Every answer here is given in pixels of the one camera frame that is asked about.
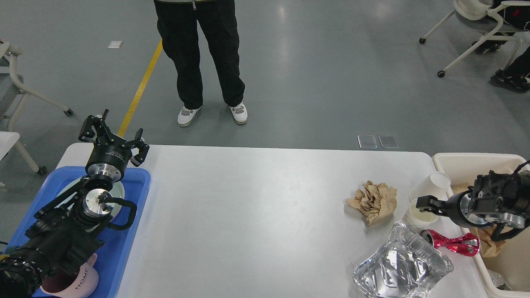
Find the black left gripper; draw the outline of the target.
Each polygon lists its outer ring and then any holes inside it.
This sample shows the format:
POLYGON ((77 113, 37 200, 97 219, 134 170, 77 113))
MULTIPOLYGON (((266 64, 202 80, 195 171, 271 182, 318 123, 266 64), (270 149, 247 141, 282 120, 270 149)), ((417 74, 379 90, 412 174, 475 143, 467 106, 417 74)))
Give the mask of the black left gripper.
POLYGON ((117 141, 117 136, 105 123, 107 115, 108 109, 104 110, 103 115, 89 115, 82 124, 78 140, 94 143, 85 166, 86 173, 103 174, 112 181, 118 182, 123 178, 129 160, 134 166, 139 167, 146 160, 150 147, 144 142, 142 128, 136 132, 135 139, 124 143, 124 148, 111 145, 117 141), (138 149, 138 153, 132 156, 132 149, 138 149))

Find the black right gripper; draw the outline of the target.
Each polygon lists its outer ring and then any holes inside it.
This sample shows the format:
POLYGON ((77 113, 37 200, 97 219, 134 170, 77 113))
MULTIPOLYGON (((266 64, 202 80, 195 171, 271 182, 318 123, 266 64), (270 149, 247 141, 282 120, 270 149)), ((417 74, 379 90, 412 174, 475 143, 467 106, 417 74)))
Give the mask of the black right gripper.
POLYGON ((437 216, 447 216, 451 221, 463 228, 483 228, 483 218, 470 213, 469 203, 471 192, 460 192, 448 200, 426 195, 417 198, 416 209, 437 216))

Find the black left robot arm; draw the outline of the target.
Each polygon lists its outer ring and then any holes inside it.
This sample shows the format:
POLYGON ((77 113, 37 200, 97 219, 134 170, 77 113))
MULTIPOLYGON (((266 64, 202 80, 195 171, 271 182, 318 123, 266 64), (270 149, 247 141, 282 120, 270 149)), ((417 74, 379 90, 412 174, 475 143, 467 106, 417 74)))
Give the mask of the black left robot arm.
POLYGON ((73 274, 104 242, 106 228, 123 231, 135 222, 137 205, 110 194, 129 163, 138 167, 149 151, 140 128, 131 141, 114 134, 103 115, 89 115, 78 139, 94 144, 85 175, 39 209, 25 232, 28 242, 1 260, 2 298, 29 298, 44 281, 62 270, 73 274))

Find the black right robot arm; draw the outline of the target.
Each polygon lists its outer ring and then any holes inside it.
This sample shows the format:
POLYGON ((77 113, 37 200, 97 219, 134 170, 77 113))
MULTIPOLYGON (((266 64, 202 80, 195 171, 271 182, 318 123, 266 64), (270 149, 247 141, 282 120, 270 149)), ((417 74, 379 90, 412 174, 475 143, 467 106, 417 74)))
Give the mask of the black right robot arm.
POLYGON ((529 227, 530 178, 528 165, 520 164, 513 173, 481 174, 468 190, 439 200, 427 195, 417 198, 416 208, 448 217, 462 228, 494 227, 492 241, 512 239, 529 227))

